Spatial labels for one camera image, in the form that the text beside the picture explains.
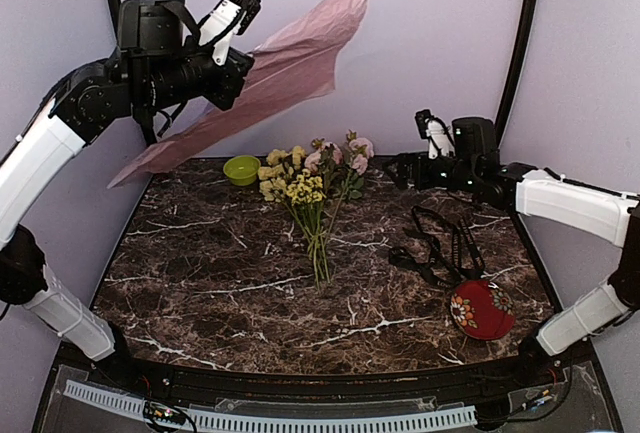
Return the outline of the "pink carnation stem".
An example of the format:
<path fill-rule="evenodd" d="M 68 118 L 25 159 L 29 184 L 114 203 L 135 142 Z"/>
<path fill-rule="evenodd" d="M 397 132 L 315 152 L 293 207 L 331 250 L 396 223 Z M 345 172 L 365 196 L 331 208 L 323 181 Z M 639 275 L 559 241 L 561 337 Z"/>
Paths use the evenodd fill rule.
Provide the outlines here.
<path fill-rule="evenodd" d="M 343 150 L 346 166 L 351 173 L 343 206 L 347 202 L 359 200 L 363 197 L 364 176 L 375 152 L 373 143 L 369 139 L 352 130 L 347 131 L 345 142 L 340 148 Z"/>

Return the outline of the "pink purple wrapping paper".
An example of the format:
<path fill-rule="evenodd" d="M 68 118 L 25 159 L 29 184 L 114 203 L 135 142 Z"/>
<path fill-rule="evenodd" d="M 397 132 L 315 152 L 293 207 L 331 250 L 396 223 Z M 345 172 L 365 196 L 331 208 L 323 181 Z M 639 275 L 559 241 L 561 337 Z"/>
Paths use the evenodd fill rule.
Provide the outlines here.
<path fill-rule="evenodd" d="M 219 141 L 277 113 L 335 90 L 340 51 L 356 34 L 368 0 L 322 0 L 253 51 L 254 66 L 234 106 L 210 111 L 180 133 L 148 147 L 108 184 L 164 173 Z"/>

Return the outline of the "small yellow flower bunch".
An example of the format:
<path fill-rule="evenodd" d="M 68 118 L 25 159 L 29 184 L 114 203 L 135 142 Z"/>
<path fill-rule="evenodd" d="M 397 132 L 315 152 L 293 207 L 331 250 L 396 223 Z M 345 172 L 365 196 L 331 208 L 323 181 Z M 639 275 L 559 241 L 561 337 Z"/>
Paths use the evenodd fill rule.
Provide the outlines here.
<path fill-rule="evenodd" d="M 323 214 L 326 195 L 323 180 L 308 169 L 298 172 L 286 186 L 285 205 L 307 242 L 307 256 L 317 287 L 330 281 L 327 258 L 328 230 Z"/>

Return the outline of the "pink rose stem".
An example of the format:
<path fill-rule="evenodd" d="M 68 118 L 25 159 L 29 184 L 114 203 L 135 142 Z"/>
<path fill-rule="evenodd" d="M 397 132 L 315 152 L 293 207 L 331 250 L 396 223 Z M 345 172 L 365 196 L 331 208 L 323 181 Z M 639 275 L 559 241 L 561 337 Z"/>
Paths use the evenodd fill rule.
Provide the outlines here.
<path fill-rule="evenodd" d="M 337 144 L 316 138 L 311 146 L 313 151 L 305 159 L 304 168 L 322 180 L 323 192 L 330 207 L 327 233 L 331 233 L 346 200 L 351 173 L 346 166 L 343 150 Z"/>

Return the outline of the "pale yellow flower stem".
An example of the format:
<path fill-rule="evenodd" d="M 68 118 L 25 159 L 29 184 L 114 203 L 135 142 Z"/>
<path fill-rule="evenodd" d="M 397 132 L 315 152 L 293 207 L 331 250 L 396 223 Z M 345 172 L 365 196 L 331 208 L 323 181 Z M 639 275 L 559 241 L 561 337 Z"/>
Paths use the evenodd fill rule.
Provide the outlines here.
<path fill-rule="evenodd" d="M 294 146 L 291 150 L 274 149 L 266 157 L 266 165 L 258 169 L 259 191 L 267 202 L 280 202 L 288 185 L 302 171 L 306 150 Z"/>

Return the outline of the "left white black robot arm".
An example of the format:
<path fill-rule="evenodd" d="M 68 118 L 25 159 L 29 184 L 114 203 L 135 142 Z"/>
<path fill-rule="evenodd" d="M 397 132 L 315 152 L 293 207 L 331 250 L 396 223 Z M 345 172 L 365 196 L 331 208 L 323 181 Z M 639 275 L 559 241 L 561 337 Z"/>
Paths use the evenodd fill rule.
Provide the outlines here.
<path fill-rule="evenodd" d="M 96 362 L 120 389 L 141 380 L 140 365 L 107 321 L 51 272 L 22 219 L 54 177 L 114 121 L 151 129 L 175 121 L 195 98 L 231 108 L 253 66 L 231 45 L 260 0 L 221 0 L 195 20 L 184 0 L 126 0 L 113 53 L 63 77 L 45 96 L 1 163 L 1 298 L 33 312 Z"/>

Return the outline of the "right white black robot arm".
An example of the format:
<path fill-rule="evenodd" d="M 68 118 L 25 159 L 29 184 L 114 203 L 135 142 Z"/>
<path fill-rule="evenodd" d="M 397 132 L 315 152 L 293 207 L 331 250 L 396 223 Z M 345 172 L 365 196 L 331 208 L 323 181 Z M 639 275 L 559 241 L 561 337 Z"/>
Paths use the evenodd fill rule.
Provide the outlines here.
<path fill-rule="evenodd" d="M 466 192 L 477 203 L 558 224 L 618 250 L 613 272 L 540 325 L 524 344 L 526 352 L 510 366 L 510 377 L 517 385 L 534 385 L 547 373 L 548 357 L 638 312 L 638 194 L 590 185 L 550 168 L 504 164 L 496 152 L 438 157 L 404 153 L 386 161 L 383 170 L 401 189 Z"/>

